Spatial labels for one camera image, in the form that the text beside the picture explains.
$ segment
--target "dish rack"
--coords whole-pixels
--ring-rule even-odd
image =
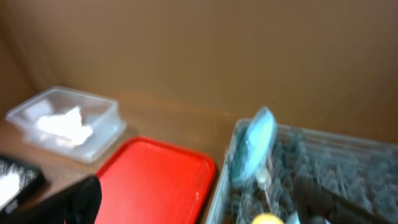
[[[398,223],[395,144],[278,125],[277,140],[266,160],[272,176],[267,195],[255,178],[233,189],[229,170],[250,122],[240,119],[235,125],[206,224],[251,223],[263,212],[286,221],[295,211],[292,190],[300,176],[311,177],[368,212]]]

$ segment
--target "black object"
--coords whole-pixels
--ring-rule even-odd
[[[21,160],[7,156],[0,156],[0,179],[5,180],[13,176],[15,194],[4,195],[7,202],[0,205],[0,218],[6,217],[15,211],[22,203],[27,201],[35,194],[44,184],[45,178],[39,167],[25,163]]]
[[[101,200],[100,181],[91,175],[31,209],[0,219],[0,223],[94,224]]]
[[[301,224],[319,224],[325,223],[325,220],[332,224],[389,223],[337,196],[308,177],[297,178],[294,199]]]

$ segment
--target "red plastic tray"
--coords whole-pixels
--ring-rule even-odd
[[[102,203],[96,224],[194,223],[215,177],[213,160],[137,137],[97,172]]]

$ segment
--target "white tissue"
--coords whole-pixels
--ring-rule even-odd
[[[42,116],[35,123],[35,128],[46,133],[61,136],[56,143],[60,146],[75,147],[83,144],[93,134],[91,126],[82,125],[80,107],[76,106],[65,114]],[[44,134],[42,138],[54,136]]]

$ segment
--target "brown wall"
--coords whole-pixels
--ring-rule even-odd
[[[35,93],[4,41],[0,30],[0,119]]]
[[[40,89],[398,141],[398,1],[0,1]]]

